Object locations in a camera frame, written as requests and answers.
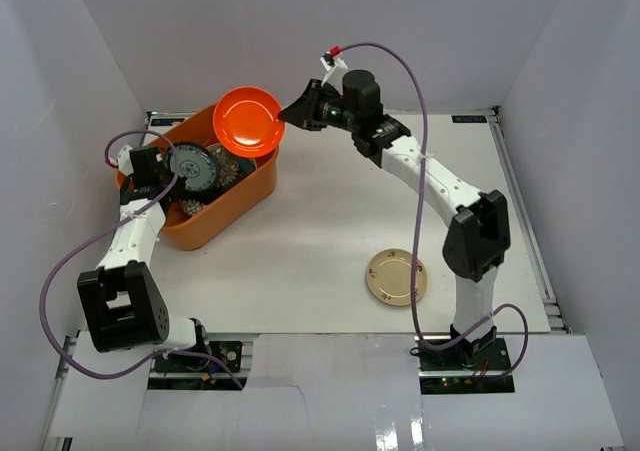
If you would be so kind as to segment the blue white patterned plate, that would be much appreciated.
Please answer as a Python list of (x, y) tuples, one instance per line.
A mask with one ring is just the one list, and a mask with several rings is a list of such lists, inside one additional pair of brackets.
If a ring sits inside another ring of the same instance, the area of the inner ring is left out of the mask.
[(173, 149), (167, 150), (163, 164), (184, 179), (188, 192), (206, 192), (214, 188), (218, 175), (216, 158), (197, 143), (175, 143)]

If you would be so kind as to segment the orange round plate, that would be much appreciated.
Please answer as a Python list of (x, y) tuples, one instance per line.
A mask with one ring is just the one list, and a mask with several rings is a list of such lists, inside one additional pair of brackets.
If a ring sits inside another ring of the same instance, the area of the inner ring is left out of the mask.
[(228, 91), (216, 103), (212, 126), (218, 141), (231, 153), (245, 158), (263, 157), (280, 144), (285, 123), (282, 110), (267, 91), (253, 86)]

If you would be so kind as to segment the black floral square plate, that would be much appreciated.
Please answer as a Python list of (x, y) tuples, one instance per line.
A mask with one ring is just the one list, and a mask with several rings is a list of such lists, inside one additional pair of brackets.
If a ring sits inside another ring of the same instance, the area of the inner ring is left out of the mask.
[(216, 143), (206, 147), (213, 155), (217, 164), (217, 177), (214, 181), (213, 190), (205, 197), (189, 198), (180, 201), (180, 208), (187, 216), (193, 217), (204, 208), (219, 198), (224, 192), (233, 187), (240, 175), (238, 174), (238, 163), (236, 155), (230, 153), (221, 144)]

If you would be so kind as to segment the beige patterned round plate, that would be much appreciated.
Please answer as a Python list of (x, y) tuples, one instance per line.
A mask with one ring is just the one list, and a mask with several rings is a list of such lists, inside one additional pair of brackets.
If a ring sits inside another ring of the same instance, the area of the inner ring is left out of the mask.
[(380, 251), (369, 261), (365, 281), (369, 292), (393, 307), (411, 305), (412, 255), (397, 248)]

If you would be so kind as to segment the teal square plate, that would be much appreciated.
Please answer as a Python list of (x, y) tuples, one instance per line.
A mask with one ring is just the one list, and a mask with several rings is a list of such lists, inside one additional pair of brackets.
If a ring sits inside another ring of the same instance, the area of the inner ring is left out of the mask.
[(257, 169), (256, 161), (253, 158), (245, 158), (245, 157), (236, 157), (236, 162), (238, 163), (238, 174), (242, 178), (246, 178), (251, 175)]

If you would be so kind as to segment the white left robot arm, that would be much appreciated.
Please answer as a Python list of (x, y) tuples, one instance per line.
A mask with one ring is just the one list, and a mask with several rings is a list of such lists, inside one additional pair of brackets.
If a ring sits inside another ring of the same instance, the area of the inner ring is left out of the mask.
[(156, 146), (125, 147), (118, 157), (126, 176), (120, 187), (120, 219), (109, 248), (93, 271), (77, 281), (88, 330), (99, 352), (154, 345), (176, 350), (188, 369), (211, 358), (206, 330), (196, 318), (170, 314), (149, 264), (172, 200), (162, 193), (173, 174)]

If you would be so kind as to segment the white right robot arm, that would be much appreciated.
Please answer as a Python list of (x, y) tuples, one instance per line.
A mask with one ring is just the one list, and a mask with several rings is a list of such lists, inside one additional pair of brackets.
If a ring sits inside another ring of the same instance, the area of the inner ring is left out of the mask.
[(380, 87), (369, 71), (347, 72), (340, 90), (310, 80), (278, 118), (307, 131), (332, 126), (349, 132), (362, 156), (407, 184), (442, 219), (447, 227), (442, 255), (456, 285), (451, 338), (443, 345), (423, 341), (418, 351), (442, 353), (466, 370), (477, 368), (496, 339), (494, 286), (511, 245), (505, 196), (479, 190), (427, 156), (409, 128), (384, 112)]

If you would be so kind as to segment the orange plastic bin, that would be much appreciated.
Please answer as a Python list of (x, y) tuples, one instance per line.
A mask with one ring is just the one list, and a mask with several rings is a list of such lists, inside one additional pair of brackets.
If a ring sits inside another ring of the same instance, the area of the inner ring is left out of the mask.
[(209, 146), (217, 158), (215, 187), (177, 198), (168, 209), (161, 235), (183, 251), (204, 246), (276, 187), (278, 152), (274, 150), (256, 159), (226, 152), (214, 134), (214, 110), (215, 106), (210, 105), (165, 133), (174, 144)]

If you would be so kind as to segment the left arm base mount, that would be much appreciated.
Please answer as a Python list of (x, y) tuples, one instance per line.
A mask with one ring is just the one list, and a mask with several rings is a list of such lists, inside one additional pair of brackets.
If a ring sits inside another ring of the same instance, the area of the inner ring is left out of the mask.
[(197, 358), (170, 354), (153, 361), (147, 382), (156, 391), (240, 391), (246, 385), (252, 365), (253, 338), (242, 335), (210, 335), (209, 346), (200, 353), (215, 357)]

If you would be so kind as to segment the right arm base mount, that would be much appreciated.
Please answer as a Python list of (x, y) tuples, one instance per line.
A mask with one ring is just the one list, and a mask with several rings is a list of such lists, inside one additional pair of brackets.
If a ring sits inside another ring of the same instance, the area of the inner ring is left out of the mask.
[(418, 359), (420, 391), (428, 395), (512, 394), (512, 376), (498, 379), (511, 367), (503, 338), (497, 338), (474, 357), (458, 356), (454, 348), (433, 352), (415, 345), (409, 353)]

